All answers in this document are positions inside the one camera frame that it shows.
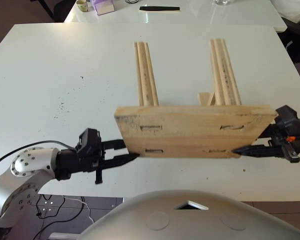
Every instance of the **white desk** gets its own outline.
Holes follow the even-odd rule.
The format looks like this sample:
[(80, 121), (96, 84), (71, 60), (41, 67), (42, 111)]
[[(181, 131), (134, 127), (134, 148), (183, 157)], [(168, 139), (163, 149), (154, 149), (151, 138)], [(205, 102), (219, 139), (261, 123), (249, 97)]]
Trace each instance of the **white desk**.
[[(116, 9), (98, 16), (91, 4), (89, 12), (81, 12), (76, 4), (65, 23), (155, 23), (155, 24), (213, 24), (213, 25), (261, 25), (284, 32), (286, 24), (269, 0), (231, 0), (225, 6), (213, 0), (141, 0), (135, 4), (114, 0)], [(174, 6), (180, 12), (145, 12), (140, 6)]]
[[(149, 43), (160, 104), (198, 105), (197, 93), (213, 87), (209, 39), (216, 37), (226, 40), (243, 104), (287, 104), (300, 117), (300, 77), (271, 27), (15, 25), (0, 44), (0, 157), (40, 140), (74, 146), (87, 127), (104, 141), (121, 138), (115, 109), (138, 104), (134, 41)], [(105, 170), (103, 181), (76, 173), (41, 193), (132, 197), (190, 189), (241, 201), (300, 201), (300, 163), (280, 158), (138, 158)]]

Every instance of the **floor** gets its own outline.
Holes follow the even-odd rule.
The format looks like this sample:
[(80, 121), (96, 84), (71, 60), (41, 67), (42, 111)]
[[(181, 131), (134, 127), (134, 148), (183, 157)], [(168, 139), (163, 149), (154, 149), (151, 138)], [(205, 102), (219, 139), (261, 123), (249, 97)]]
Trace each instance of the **floor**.
[[(59, 1), (60, 0), (46, 0), (51, 8)], [(52, 19), (37, 1), (0, 0), (0, 42), (14, 24), (51, 22), (53, 22)], [(300, 63), (296, 64), (295, 67), (300, 74)], [(41, 217), (48, 218), (39, 219), (38, 216), (36, 216), (36, 206), (29, 206), (21, 221), (11, 230), (8, 240), (31, 240), (38, 231), (49, 223), (67, 220), (80, 211), (80, 202), (66, 199), (58, 215), (49, 217), (57, 213), (62, 201), (63, 198), (59, 195), (53, 195), (49, 200), (44, 200), (44, 198), (41, 197), (38, 202), (38, 208), (41, 211)], [(91, 217), (96, 221), (122, 203), (122, 198), (85, 197), (85, 201), (91, 209)], [(247, 202), (247, 204), (300, 228), (300, 202)], [(76, 219), (67, 223), (52, 224), (36, 239), (45, 240), (52, 232), (79, 234), (92, 224), (88, 218), (88, 213), (89, 211), (85, 206), (82, 213)]]

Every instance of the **black cable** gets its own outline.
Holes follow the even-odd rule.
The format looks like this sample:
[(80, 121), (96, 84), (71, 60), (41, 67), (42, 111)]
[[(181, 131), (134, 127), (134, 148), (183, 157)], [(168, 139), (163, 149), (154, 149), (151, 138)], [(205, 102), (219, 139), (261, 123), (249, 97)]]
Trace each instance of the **black cable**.
[(15, 149), (15, 150), (13, 150), (13, 151), (7, 153), (6, 155), (4, 155), (4, 156), (2, 156), (2, 157), (0, 158), (0, 162), (1, 162), (3, 159), (5, 159), (6, 157), (9, 157), (11, 154), (14, 154), (14, 153), (16, 153), (16, 152), (18, 152), (18, 151), (20, 151), (20, 150), (22, 150), (22, 149), (25, 149), (25, 148), (28, 148), (28, 147), (31, 147), (31, 146), (34, 146), (34, 145), (38, 145), (38, 144), (47, 144), (47, 143), (59, 144), (59, 145), (61, 145), (61, 146), (66, 147), (67, 149), (72, 150), (72, 151), (75, 151), (75, 150), (76, 150), (74, 147), (71, 147), (71, 146), (69, 146), (69, 145), (67, 145), (67, 144), (64, 144), (63, 142), (60, 142), (60, 141), (55, 141), (55, 140), (37, 141), (37, 142), (31, 143), (31, 144), (28, 144), (28, 145), (21, 146), (21, 147)]
[(72, 221), (73, 219), (75, 219), (76, 217), (78, 217), (78, 216), (80, 215), (80, 213), (81, 213), (82, 210), (84, 209), (84, 206), (85, 206), (85, 205), (82, 203), (82, 204), (81, 204), (81, 209), (80, 209), (80, 211), (79, 211), (74, 217), (72, 217), (72, 218), (70, 218), (70, 219), (68, 219), (68, 220), (63, 220), (63, 221), (53, 221), (53, 222), (49, 223), (47, 226), (45, 226), (45, 227), (42, 228), (40, 231), (38, 231), (38, 233), (34, 236), (34, 238), (33, 238), (32, 240), (35, 240), (36, 237), (37, 237), (40, 233), (42, 233), (47, 227), (51, 226), (52, 224), (56, 224), (56, 223), (67, 223), (67, 222)]
[(38, 218), (39, 218), (39, 219), (48, 219), (48, 218), (54, 218), (54, 217), (56, 217), (56, 216), (58, 215), (58, 213), (59, 213), (61, 207), (62, 207), (63, 204), (65, 203), (66, 199), (63, 197), (63, 202), (62, 202), (61, 205), (58, 207), (58, 210), (56, 211), (56, 214), (55, 214), (55, 215), (41, 217), (41, 211), (40, 211), (40, 208), (38, 207), (38, 203), (39, 203), (39, 201), (40, 201), (40, 199), (41, 199), (41, 196), (43, 196), (43, 198), (44, 198), (45, 200), (48, 201), (48, 199), (50, 200), (50, 198), (51, 198), (52, 195), (50, 195), (50, 197), (49, 197), (48, 199), (45, 198), (45, 195), (40, 195), (38, 201), (36, 201), (35, 207), (36, 207), (36, 211), (37, 211), (37, 214), (36, 214), (36, 215), (38, 216)]
[(46, 199), (46, 196), (44, 194), (42, 194), (42, 196), (43, 196), (44, 200), (46, 200), (46, 201), (49, 201), (52, 197), (52, 195), (50, 195), (50, 197), (48, 197), (48, 199)]
[(136, 4), (140, 0), (124, 0), (127, 4)]

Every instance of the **cable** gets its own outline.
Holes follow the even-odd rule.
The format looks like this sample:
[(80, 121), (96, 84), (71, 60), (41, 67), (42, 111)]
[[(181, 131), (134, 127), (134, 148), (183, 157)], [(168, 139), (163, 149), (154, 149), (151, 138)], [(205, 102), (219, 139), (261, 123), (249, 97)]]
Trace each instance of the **cable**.
[(82, 210), (84, 209), (84, 206), (85, 206), (85, 205), (82, 203), (80, 211), (79, 211), (74, 217), (72, 217), (72, 218), (70, 218), (70, 219), (68, 219), (68, 220), (63, 220), (63, 221), (53, 221), (53, 222), (49, 223), (47, 226), (45, 226), (45, 227), (42, 228), (40, 231), (38, 231), (37, 234), (34, 236), (34, 238), (33, 238), (32, 240), (35, 240), (36, 237), (37, 237), (40, 233), (42, 233), (44, 230), (46, 230), (47, 227), (51, 226), (52, 224), (56, 224), (56, 223), (67, 223), (67, 222), (72, 221), (73, 219), (75, 219), (76, 217), (78, 217), (78, 216), (80, 215), (80, 213), (81, 213)]
[(39, 209), (39, 207), (38, 207), (38, 203), (39, 203), (39, 201), (40, 201), (40, 199), (41, 199), (42, 196), (43, 196), (43, 198), (44, 198), (45, 200), (47, 200), (47, 199), (45, 198), (44, 195), (40, 195), (38, 201), (36, 201), (36, 204), (35, 204), (36, 211), (37, 211), (37, 214), (36, 214), (36, 215), (38, 216), (39, 219), (48, 219), (48, 218), (54, 218), (54, 217), (56, 217), (56, 216), (58, 215), (58, 213), (59, 213), (61, 207), (62, 207), (63, 204), (65, 203), (66, 199), (63, 199), (63, 202), (62, 202), (61, 205), (58, 207), (58, 210), (56, 211), (56, 214), (55, 214), (55, 215), (41, 217), (41, 211), (40, 211), (40, 209)]
[(5, 159), (6, 157), (9, 157), (10, 155), (12, 155), (12, 154), (14, 154), (14, 153), (16, 153), (16, 152), (18, 152), (18, 151), (20, 151), (20, 150), (22, 150), (22, 149), (25, 149), (25, 148), (28, 148), (28, 147), (31, 147), (31, 146), (34, 146), (34, 145), (38, 145), (38, 144), (47, 144), (47, 143), (59, 144), (59, 145), (61, 145), (61, 146), (66, 147), (67, 149), (72, 150), (72, 151), (75, 151), (75, 150), (76, 150), (74, 147), (71, 147), (71, 146), (69, 146), (69, 145), (67, 145), (67, 144), (64, 144), (63, 142), (60, 142), (60, 141), (55, 141), (55, 140), (37, 141), (37, 142), (31, 143), (31, 144), (28, 144), (28, 145), (21, 146), (21, 147), (15, 149), (15, 150), (13, 150), (13, 151), (7, 153), (6, 155), (4, 155), (4, 156), (2, 156), (2, 157), (0, 158), (0, 162), (1, 162), (3, 159)]
[(88, 208), (88, 210), (89, 210), (89, 215), (88, 215), (88, 218), (91, 220), (91, 222), (94, 224), (95, 223), (95, 220), (91, 217), (91, 210), (90, 210), (90, 208), (89, 208), (89, 206), (88, 206), (88, 204), (86, 203), (86, 202), (84, 202), (84, 201), (80, 201), (79, 199), (76, 199), (76, 198), (69, 198), (69, 197), (66, 197), (66, 196), (63, 196), (62, 195), (62, 197), (63, 198), (65, 198), (65, 199), (69, 199), (69, 200), (74, 200), (74, 201), (78, 201), (78, 202), (80, 202), (80, 203), (82, 203), (82, 204), (84, 204), (84, 205), (86, 205), (86, 207)]
[(50, 197), (48, 197), (48, 199), (46, 199), (46, 196), (44, 194), (42, 194), (42, 196), (43, 196), (44, 200), (46, 200), (46, 201), (49, 201), (52, 197), (52, 195), (50, 195)]
[(136, 4), (140, 0), (124, 0), (127, 4)]

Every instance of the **box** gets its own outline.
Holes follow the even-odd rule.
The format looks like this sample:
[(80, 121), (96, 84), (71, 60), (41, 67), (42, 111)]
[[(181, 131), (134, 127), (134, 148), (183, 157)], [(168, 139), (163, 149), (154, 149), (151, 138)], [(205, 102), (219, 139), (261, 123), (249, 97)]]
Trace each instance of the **box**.
[(98, 15), (115, 11), (113, 0), (91, 0), (91, 4)]

